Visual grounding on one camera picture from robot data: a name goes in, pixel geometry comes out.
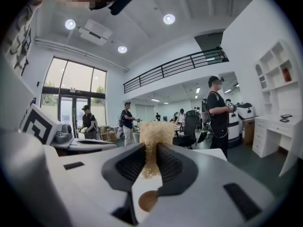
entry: glass door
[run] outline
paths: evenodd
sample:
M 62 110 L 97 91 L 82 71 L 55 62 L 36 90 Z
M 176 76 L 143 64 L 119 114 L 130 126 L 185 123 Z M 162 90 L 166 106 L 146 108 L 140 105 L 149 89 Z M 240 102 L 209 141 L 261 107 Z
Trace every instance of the glass door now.
M 88 105 L 87 97 L 66 96 L 62 95 L 59 98 L 58 119 L 62 124 L 71 126 L 72 134 L 75 138 L 84 138 L 83 134 L 77 133 L 77 127 L 82 125 L 82 117 L 84 112 L 82 108 Z

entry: railing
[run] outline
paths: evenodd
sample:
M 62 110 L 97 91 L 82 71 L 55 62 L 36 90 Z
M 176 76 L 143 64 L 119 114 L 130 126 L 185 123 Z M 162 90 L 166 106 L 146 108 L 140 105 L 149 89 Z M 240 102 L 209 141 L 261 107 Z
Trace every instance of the railing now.
M 131 79 L 130 81 L 124 83 L 124 93 L 128 93 L 139 87 L 143 87 L 152 82 L 178 74 L 180 72 L 184 72 L 186 70 L 191 70 L 202 66 L 227 61 L 228 58 L 220 47 L 183 56 L 173 61 L 169 61 L 165 64 L 157 66 L 141 74 L 140 76 L 135 77 L 134 79 Z

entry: black shirt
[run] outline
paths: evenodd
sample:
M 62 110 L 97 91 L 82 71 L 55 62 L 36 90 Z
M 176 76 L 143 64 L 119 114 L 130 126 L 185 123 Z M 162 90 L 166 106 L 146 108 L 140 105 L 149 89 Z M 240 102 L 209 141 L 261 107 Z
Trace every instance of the black shirt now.
M 92 115 L 91 113 L 88 114 L 88 115 L 85 114 L 85 115 L 83 115 L 83 117 L 82 117 L 82 121 L 83 121 L 84 127 L 89 128 L 89 127 L 91 126 L 91 122 L 92 122 L 92 121 L 96 121 L 96 118 L 95 118 L 95 116 Z M 95 127 L 93 127 L 93 128 L 90 130 L 90 132 L 92 132 L 92 131 L 96 131 L 96 130 L 95 130 Z
M 224 99 L 216 92 L 210 92 L 207 98 L 208 109 L 225 107 Z M 212 128 L 227 128 L 229 115 L 228 112 L 214 114 L 211 122 Z
M 132 129 L 132 128 L 133 128 L 133 121 L 124 118 L 125 115 L 127 115 L 128 117 L 132 117 L 132 114 L 131 114 L 130 111 L 127 111 L 126 109 L 123 109 L 123 111 L 122 111 L 122 113 L 121 113 L 121 121 L 122 121 L 122 124 L 123 124 L 125 127 Z

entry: round ceiling light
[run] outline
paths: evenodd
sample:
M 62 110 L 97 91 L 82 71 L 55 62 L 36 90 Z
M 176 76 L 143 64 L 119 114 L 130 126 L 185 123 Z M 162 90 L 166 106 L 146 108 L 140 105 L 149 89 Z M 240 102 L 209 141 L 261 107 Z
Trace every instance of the round ceiling light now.
M 118 51 L 120 53 L 125 53 L 125 52 L 127 52 L 127 48 L 125 46 L 119 46 Z
M 163 21 L 167 25 L 171 25 L 175 22 L 175 16 L 173 16 L 172 14 L 167 14 L 164 16 Z
M 76 22 L 72 19 L 68 19 L 66 22 L 65 22 L 65 27 L 69 30 L 71 29 L 74 29 L 76 27 Z

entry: floor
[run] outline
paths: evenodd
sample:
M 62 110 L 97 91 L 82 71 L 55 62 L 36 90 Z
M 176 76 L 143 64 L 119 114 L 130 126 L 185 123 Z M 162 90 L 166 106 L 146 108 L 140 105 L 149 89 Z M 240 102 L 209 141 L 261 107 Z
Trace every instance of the floor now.
M 208 149 L 210 143 L 211 139 L 204 140 L 197 146 L 194 144 L 192 147 L 193 149 Z M 124 140 L 119 139 L 117 144 L 124 146 Z M 288 190 L 297 173 L 297 167 L 295 166 L 282 177 L 279 177 L 286 158 L 286 155 L 280 152 L 260 158 L 252 151 L 251 146 L 239 145 L 229 148 L 227 155 L 230 163 L 264 184 L 276 197 L 281 196 Z

